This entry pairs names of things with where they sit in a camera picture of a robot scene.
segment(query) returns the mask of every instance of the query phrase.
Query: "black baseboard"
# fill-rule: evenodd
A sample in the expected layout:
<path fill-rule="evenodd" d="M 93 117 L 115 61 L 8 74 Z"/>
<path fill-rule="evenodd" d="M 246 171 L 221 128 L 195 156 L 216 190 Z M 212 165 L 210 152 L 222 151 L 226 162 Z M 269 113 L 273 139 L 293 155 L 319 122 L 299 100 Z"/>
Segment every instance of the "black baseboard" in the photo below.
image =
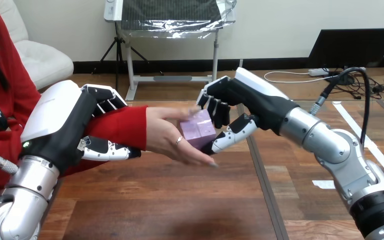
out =
<path fill-rule="evenodd" d="M 284 70 L 307 68 L 307 57 L 291 58 L 260 58 L 244 59 L 242 67 L 247 70 Z M 218 71 L 232 71 L 239 67 L 239 59 L 220 59 Z M 74 74 L 114 74 L 116 61 L 75 61 Z M 384 68 L 384 58 L 381 62 L 370 67 Z M 213 60 L 162 60 L 162 61 L 133 61 L 135 74 L 161 72 L 210 72 L 213 70 Z M 118 66 L 118 72 L 126 74 L 127 63 Z"/>

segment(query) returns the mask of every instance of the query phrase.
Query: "red sweater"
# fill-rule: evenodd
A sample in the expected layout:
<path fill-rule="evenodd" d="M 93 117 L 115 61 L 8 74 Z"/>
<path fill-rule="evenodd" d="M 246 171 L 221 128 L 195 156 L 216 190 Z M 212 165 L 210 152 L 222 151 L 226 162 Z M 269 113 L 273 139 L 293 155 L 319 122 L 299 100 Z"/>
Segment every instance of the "red sweater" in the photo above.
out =
<path fill-rule="evenodd" d="M 10 89 L 4 91 L 0 85 L 0 110 L 8 120 L 11 131 L 0 129 L 0 156 L 13 163 L 21 152 L 20 136 L 23 127 L 41 95 L 29 77 L 20 56 L 11 41 L 7 27 L 0 16 L 0 67 Z M 93 119 L 85 135 L 108 139 L 144 150 L 146 147 L 146 106 L 125 107 Z M 76 167 L 69 168 L 66 175 L 93 168 L 102 162 L 82 160 Z M 10 176 L 0 170 L 0 189 Z"/>

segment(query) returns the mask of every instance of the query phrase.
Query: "cable connector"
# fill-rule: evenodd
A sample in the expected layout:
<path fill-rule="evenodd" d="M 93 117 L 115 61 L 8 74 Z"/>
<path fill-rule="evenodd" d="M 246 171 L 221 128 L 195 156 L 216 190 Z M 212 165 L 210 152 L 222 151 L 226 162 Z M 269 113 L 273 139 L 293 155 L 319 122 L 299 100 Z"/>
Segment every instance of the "cable connector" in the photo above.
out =
<path fill-rule="evenodd" d="M 371 89 L 371 92 L 374 94 L 380 94 L 383 91 L 384 91 L 384 85 L 377 85 Z"/>
<path fill-rule="evenodd" d="M 315 116 L 319 109 L 322 107 L 323 103 L 325 103 L 326 98 L 323 96 L 319 96 L 317 101 L 311 106 L 310 114 Z"/>
<path fill-rule="evenodd" d="M 0 169 L 5 173 L 14 175 L 19 170 L 19 167 L 0 156 Z"/>

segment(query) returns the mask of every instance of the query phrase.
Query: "white wall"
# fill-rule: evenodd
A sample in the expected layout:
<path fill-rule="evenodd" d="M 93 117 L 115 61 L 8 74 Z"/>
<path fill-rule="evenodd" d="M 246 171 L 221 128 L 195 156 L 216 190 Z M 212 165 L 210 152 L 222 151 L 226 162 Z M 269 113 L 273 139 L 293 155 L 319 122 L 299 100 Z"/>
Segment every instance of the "white wall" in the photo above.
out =
<path fill-rule="evenodd" d="M 114 39 L 105 0 L 15 3 L 30 39 L 73 61 L 99 61 Z M 320 29 L 384 28 L 384 0 L 238 0 L 236 13 L 237 22 L 220 32 L 221 59 L 308 57 Z M 213 57 L 212 41 L 136 38 L 132 46 L 149 60 L 201 60 Z M 115 60 L 114 50 L 107 59 Z"/>

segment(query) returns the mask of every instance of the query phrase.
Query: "tripod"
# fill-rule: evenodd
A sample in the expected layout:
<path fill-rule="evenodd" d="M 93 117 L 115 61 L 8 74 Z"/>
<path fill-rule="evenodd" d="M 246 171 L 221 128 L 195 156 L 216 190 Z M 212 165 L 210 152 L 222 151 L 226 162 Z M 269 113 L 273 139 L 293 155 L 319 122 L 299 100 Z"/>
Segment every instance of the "tripod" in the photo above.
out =
<path fill-rule="evenodd" d="M 119 31 L 117 30 L 117 22 L 114 23 L 115 25 L 115 37 L 114 41 L 112 41 L 109 48 L 106 50 L 105 54 L 102 56 L 102 58 L 99 61 L 99 64 L 102 64 L 104 59 L 107 57 L 108 53 L 113 49 L 114 45 L 117 44 L 117 52 L 116 52 L 116 58 L 115 58 L 115 90 L 119 91 L 119 62 L 121 65 L 123 65 L 123 55 L 122 55 L 122 44 L 126 44 L 126 41 L 122 37 L 119 37 Z M 131 47 L 131 50 L 137 54 L 141 59 L 143 59 L 146 63 L 146 65 L 150 65 L 150 61 L 148 61 L 140 52 L 138 52 L 136 49 Z M 92 74 L 96 72 L 97 68 L 95 67 L 93 69 Z M 164 76 L 164 73 L 161 70 L 156 70 L 161 74 L 161 76 Z"/>

